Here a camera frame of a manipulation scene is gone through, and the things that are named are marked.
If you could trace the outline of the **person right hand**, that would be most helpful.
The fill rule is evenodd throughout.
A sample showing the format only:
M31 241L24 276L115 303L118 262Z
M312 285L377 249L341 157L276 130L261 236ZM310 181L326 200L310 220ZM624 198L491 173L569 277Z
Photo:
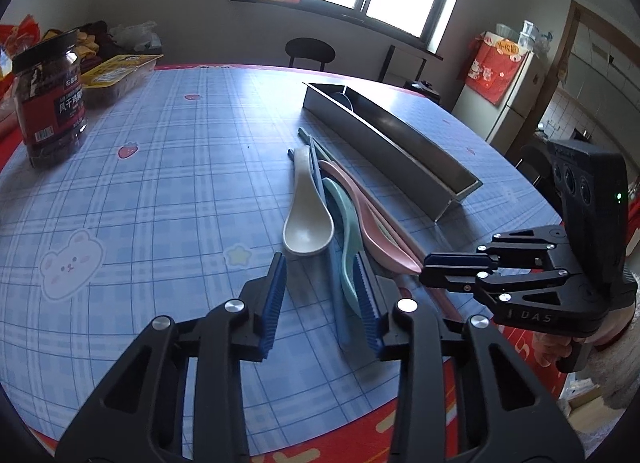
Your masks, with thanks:
M592 344L602 346L616 339L625 327L634 319L636 306L612 310L601 323L599 330L589 337L566 337L535 332L533 335L533 350L535 359L543 367L554 365L561 358L570 356L572 344Z

